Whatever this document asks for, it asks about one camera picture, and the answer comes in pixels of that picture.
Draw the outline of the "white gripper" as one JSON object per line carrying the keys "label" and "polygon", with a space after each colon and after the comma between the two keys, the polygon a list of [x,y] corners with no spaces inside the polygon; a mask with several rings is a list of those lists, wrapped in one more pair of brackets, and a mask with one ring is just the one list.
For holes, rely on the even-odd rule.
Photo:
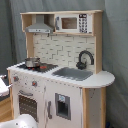
{"label": "white gripper", "polygon": [[0,97],[6,96],[9,94],[9,89],[11,85],[6,85],[4,79],[6,79],[6,75],[0,75]]}

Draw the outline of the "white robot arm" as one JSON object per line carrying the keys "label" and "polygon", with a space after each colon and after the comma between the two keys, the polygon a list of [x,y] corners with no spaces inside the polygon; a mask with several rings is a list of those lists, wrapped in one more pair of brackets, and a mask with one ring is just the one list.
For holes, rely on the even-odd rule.
{"label": "white robot arm", "polygon": [[[0,75],[0,97],[9,94],[11,85],[6,85],[4,79],[6,75]],[[35,119],[29,114],[22,114],[16,119],[0,123],[0,128],[38,128]]]}

